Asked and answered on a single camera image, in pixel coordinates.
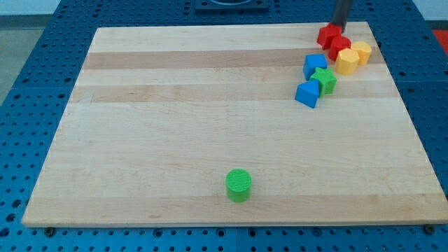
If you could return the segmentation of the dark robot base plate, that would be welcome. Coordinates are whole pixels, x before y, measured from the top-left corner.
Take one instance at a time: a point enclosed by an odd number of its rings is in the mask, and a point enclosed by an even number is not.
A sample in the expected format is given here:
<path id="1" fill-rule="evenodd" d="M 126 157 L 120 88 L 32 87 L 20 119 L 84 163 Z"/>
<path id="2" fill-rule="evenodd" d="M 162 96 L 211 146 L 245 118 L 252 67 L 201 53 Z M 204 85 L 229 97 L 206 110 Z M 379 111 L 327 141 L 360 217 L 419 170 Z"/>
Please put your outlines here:
<path id="1" fill-rule="evenodd" d="M 267 11 L 268 0 L 194 0 L 196 12 L 209 11 Z"/>

